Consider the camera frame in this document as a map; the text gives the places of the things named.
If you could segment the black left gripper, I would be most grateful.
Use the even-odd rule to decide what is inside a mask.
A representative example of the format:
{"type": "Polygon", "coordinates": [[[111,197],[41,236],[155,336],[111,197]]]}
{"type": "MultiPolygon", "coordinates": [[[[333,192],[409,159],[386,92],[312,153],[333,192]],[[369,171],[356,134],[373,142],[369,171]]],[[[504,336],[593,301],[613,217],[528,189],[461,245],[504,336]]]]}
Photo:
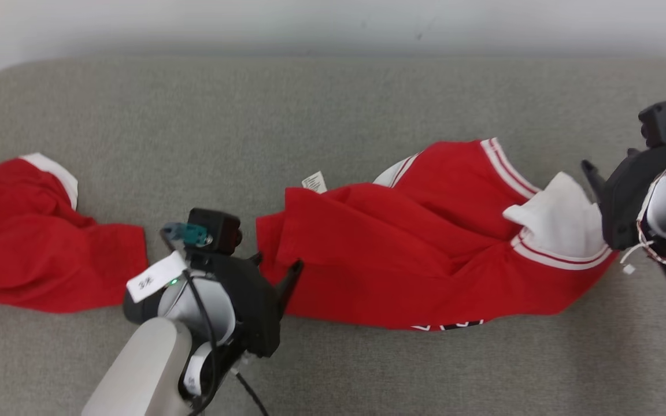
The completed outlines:
{"type": "Polygon", "coordinates": [[[224,359],[238,359],[245,352],[270,357],[279,346],[279,322],[293,297],[304,262],[298,259],[291,264],[273,287],[261,275],[262,260],[262,252],[246,259],[209,256],[210,273],[215,279],[209,318],[224,359]]]}

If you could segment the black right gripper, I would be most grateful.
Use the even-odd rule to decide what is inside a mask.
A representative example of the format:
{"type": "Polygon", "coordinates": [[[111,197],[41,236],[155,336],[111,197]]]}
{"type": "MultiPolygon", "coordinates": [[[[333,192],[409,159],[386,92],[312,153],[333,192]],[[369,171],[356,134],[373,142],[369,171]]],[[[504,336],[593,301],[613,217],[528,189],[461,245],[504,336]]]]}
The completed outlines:
{"type": "Polygon", "coordinates": [[[639,242],[636,220],[653,180],[666,170],[666,145],[647,149],[627,149],[627,157],[607,181],[595,164],[580,163],[582,173],[601,205],[602,233],[608,247],[626,250],[639,242]]]}

